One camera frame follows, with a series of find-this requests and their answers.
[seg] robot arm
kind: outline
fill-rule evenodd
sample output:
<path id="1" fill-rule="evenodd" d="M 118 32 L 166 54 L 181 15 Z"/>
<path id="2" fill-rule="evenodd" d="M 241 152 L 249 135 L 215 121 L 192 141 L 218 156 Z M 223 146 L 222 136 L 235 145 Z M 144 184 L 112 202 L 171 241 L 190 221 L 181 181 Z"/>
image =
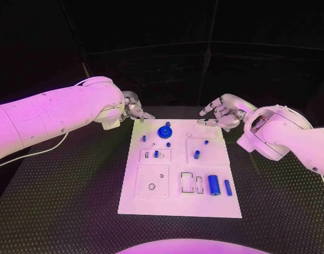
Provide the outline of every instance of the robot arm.
<path id="1" fill-rule="evenodd" d="M 304 166 L 324 175 L 324 128 L 314 129 L 306 117 L 286 106 L 257 108 L 232 94 L 225 94 L 203 109 L 215 109 L 218 119 L 199 120 L 199 124 L 220 126 L 228 131 L 245 122 L 239 145 L 257 150 L 268 159 L 281 160 L 294 152 Z"/>
<path id="2" fill-rule="evenodd" d="M 153 119 L 134 92 L 122 92 L 106 77 L 0 105 L 0 158 L 69 133 L 92 121 L 106 130 L 128 117 Z"/>

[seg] blue battery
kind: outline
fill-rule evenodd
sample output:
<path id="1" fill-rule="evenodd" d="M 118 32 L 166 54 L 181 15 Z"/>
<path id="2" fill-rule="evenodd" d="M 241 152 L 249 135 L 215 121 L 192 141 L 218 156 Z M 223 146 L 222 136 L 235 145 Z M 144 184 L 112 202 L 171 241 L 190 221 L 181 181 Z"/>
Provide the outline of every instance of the blue battery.
<path id="1" fill-rule="evenodd" d="M 200 151 L 197 150 L 194 154 L 194 159 L 199 159 L 199 156 L 200 156 Z"/>
<path id="2" fill-rule="evenodd" d="M 209 183 L 210 183 L 210 195 L 219 196 L 222 194 L 222 189 L 218 175 L 209 176 Z"/>
<path id="3" fill-rule="evenodd" d="M 225 180 L 225 185 L 226 185 L 226 189 L 228 189 L 228 195 L 232 196 L 233 195 L 233 191 L 232 191 L 232 186 L 229 184 L 229 180 Z"/>

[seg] white board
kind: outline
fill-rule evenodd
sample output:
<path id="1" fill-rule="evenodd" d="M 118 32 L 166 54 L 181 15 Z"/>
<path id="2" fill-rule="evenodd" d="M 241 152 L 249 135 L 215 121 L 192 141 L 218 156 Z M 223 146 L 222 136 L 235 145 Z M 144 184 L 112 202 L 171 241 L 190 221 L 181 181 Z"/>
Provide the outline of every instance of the white board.
<path id="1" fill-rule="evenodd" d="M 158 129 L 167 122 L 173 137 L 163 139 Z M 199 159 L 194 159 L 196 150 L 200 151 Z M 183 193 L 181 173 L 193 173 L 193 193 Z M 210 175 L 219 176 L 220 196 L 210 195 Z M 203 194 L 197 191 L 197 177 L 203 178 Z M 231 182 L 233 196 L 228 195 L 225 180 Z M 219 127 L 197 125 L 197 120 L 135 121 L 118 213 L 242 218 Z"/>

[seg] table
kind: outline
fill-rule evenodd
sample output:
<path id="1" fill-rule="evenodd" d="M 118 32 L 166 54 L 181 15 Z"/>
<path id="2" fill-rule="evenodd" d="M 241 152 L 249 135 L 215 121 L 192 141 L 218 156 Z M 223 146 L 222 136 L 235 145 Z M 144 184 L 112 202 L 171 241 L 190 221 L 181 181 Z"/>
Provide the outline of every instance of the table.
<path id="1" fill-rule="evenodd" d="M 145 107 L 196 119 L 200 107 Z M 324 186 L 294 154 L 271 161 L 225 134 L 244 219 L 118 214 L 134 122 L 73 131 L 28 157 L 0 198 L 0 253 L 116 253 L 145 242 L 196 238 L 271 253 L 324 253 Z M 31 152 L 62 140 L 36 145 Z"/>

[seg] small blue part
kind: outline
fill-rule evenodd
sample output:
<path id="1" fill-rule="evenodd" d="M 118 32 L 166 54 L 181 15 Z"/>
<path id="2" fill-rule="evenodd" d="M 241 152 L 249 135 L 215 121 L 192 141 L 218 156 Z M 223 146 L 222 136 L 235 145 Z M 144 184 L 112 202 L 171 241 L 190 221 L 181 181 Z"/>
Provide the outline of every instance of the small blue part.
<path id="1" fill-rule="evenodd" d="M 233 195 L 233 191 L 232 191 L 232 186 L 229 184 L 229 180 L 225 180 L 225 184 L 226 184 L 226 189 L 228 189 L 228 195 L 232 196 Z"/>
<path id="2" fill-rule="evenodd" d="M 218 175 L 209 176 L 209 183 L 210 183 L 210 195 L 219 196 L 222 194 L 222 189 Z"/>
<path id="3" fill-rule="evenodd" d="M 170 126 L 171 124 L 167 122 L 167 125 L 158 129 L 158 135 L 164 139 L 168 139 L 173 136 L 173 128 Z"/>
<path id="4" fill-rule="evenodd" d="M 200 156 L 200 151 L 197 150 L 194 154 L 194 159 L 199 159 L 199 156 Z"/>

